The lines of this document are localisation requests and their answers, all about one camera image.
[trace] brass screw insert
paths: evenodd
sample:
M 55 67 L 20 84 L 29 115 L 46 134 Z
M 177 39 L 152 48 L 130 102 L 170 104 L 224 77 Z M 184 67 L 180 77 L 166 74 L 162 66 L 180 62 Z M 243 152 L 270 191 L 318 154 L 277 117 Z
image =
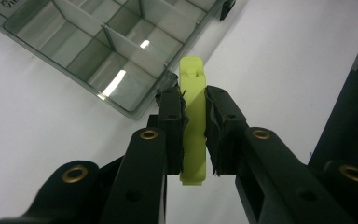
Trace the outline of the brass screw insert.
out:
M 341 165 L 339 171 L 347 178 L 358 182 L 358 168 L 351 165 Z
M 252 131 L 252 135 L 258 139 L 263 139 L 263 140 L 270 138 L 269 133 L 263 130 L 254 130 Z
M 65 183 L 73 184 L 86 177 L 88 172 L 87 168 L 82 165 L 74 166 L 63 173 L 62 180 Z
M 145 140 L 152 140 L 157 138 L 158 133 L 156 131 L 153 130 L 145 130 L 143 132 L 141 132 L 141 137 Z

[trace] white table surface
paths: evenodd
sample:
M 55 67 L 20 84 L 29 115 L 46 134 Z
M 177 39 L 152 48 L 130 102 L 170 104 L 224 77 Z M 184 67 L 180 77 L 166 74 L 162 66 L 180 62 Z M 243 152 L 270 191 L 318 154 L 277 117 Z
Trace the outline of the white table surface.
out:
M 358 0 L 237 2 L 226 35 L 213 36 L 220 43 L 208 46 L 214 21 L 189 54 L 251 126 L 273 130 L 307 163 L 358 51 Z M 123 155 L 157 111 L 127 119 L 0 33 L 0 217 L 25 212 L 59 166 Z M 167 223 L 246 223 L 234 176 L 208 169 L 202 187 L 169 177 Z

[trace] yellow-green block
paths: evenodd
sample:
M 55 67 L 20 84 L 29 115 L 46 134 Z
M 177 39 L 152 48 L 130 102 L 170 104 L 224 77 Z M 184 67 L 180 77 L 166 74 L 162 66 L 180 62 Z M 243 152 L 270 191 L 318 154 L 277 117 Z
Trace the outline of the yellow-green block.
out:
M 179 63 L 179 86 L 186 101 L 189 123 L 183 138 L 184 169 L 180 174 L 183 185 L 202 185 L 206 176 L 206 80 L 202 59 L 185 57 Z

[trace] yellow foam block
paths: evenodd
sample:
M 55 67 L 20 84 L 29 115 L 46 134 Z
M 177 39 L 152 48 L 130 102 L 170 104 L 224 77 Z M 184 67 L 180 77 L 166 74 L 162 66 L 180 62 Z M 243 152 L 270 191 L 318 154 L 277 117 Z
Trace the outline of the yellow foam block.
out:
M 202 185 L 206 176 L 206 80 L 201 58 L 185 57 L 180 61 L 179 86 L 189 118 L 183 138 L 185 157 L 180 180 L 183 185 Z

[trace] clear plastic compartment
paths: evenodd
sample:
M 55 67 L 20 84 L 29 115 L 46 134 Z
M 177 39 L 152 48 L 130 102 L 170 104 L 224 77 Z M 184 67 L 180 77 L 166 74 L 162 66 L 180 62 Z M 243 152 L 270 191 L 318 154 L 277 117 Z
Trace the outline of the clear plastic compartment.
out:
M 28 0 L 5 22 L 9 35 L 137 119 L 220 1 Z

